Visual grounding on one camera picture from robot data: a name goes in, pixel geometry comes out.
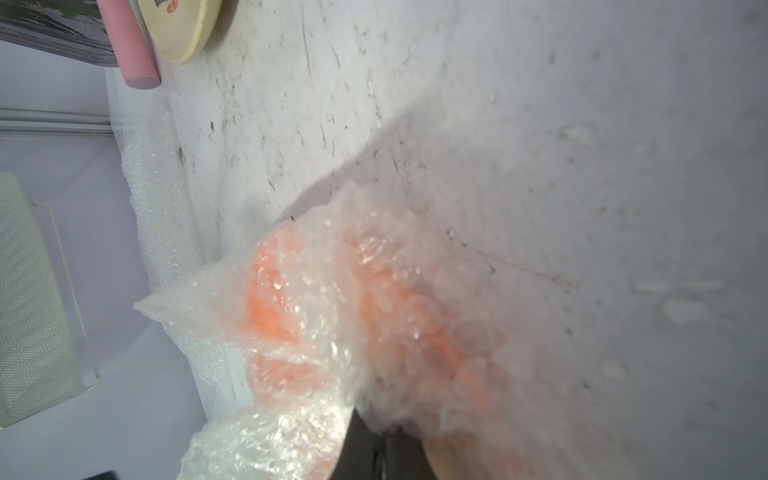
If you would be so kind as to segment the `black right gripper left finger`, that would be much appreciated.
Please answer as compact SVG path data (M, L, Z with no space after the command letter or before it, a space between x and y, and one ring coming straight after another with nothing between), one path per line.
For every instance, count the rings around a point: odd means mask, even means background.
M330 480L374 480L380 478L379 436L370 431L357 411L352 413L341 453Z

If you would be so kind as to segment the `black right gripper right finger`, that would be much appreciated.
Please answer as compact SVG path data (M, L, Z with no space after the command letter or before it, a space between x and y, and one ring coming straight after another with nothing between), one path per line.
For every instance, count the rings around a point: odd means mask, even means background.
M385 432L379 441L379 478L436 480L422 443L402 430Z

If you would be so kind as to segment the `orange dinner plate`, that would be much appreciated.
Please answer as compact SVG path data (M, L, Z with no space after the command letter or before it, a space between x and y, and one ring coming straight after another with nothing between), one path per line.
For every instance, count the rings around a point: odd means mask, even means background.
M242 332L256 390L335 387L375 429L453 447L471 476L524 479L492 289L448 252L382 232L278 226L255 247Z

